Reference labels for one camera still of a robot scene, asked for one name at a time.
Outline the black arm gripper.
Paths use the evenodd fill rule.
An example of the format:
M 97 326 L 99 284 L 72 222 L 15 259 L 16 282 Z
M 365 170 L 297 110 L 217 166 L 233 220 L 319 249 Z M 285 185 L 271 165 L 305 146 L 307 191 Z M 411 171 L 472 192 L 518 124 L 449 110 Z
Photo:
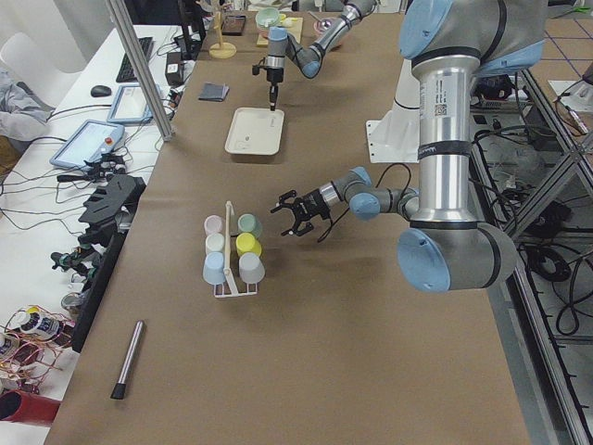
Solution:
M 279 95 L 279 85 L 284 81 L 284 69 L 283 68 L 266 68 L 266 78 L 270 83 L 269 89 L 269 102 L 270 111 L 275 111 Z

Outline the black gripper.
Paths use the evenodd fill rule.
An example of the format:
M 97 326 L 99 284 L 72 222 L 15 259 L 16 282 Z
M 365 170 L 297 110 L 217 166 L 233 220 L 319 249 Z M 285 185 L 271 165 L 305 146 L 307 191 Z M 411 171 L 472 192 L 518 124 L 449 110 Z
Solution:
M 270 213 L 275 213 L 282 209 L 290 210 L 295 215 L 296 224 L 282 231 L 281 236 L 303 236 L 312 230 L 312 223 L 310 221 L 315 216 L 320 216 L 323 220 L 329 220 L 331 218 L 330 207 L 325 202 L 322 192 L 319 189 L 313 190 L 303 197 L 298 197 L 295 189 L 283 193 L 278 197 L 276 204 L 270 209 Z

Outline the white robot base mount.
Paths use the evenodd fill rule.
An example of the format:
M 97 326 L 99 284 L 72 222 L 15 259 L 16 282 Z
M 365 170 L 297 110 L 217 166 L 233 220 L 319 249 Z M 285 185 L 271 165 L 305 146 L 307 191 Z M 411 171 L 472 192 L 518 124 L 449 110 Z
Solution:
M 405 59 L 397 82 L 393 106 L 379 121 L 367 121 L 367 146 L 371 163 L 418 161 L 420 84 Z

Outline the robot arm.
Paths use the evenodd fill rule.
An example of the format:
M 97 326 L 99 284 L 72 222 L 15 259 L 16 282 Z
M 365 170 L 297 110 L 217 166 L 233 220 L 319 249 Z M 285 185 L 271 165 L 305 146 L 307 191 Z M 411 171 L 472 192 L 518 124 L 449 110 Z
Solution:
M 477 78 L 535 65 L 547 17 L 544 1 L 412 2 L 399 51 L 420 86 L 419 188 L 376 187 L 364 169 L 354 168 L 303 197 L 282 195 L 278 208 L 295 218 L 288 234 L 306 234 L 314 217 L 329 218 L 332 206 L 345 202 L 362 220 L 396 213 L 409 222 L 397 261 L 421 291 L 485 288 L 508 278 L 516 263 L 511 239 L 467 206 L 470 93 Z
M 284 80 L 284 65 L 291 60 L 308 79 L 316 77 L 324 57 L 334 49 L 343 37 L 369 16 L 375 9 L 373 1 L 348 1 L 340 15 L 329 28 L 312 44 L 305 47 L 284 29 L 273 26 L 268 34 L 268 55 L 262 63 L 254 66 L 253 73 L 266 71 L 270 83 L 270 110 L 275 111 L 278 102 L 279 85 Z M 308 222 L 315 216 L 324 220 L 331 217 L 331 207 L 346 202 L 353 214 L 362 220 L 369 220 L 393 206 L 393 195 L 386 189 L 372 186 L 369 174 L 362 167 L 350 170 L 347 175 L 299 197 L 291 190 L 279 196 L 271 212 L 291 210 L 298 223 Z

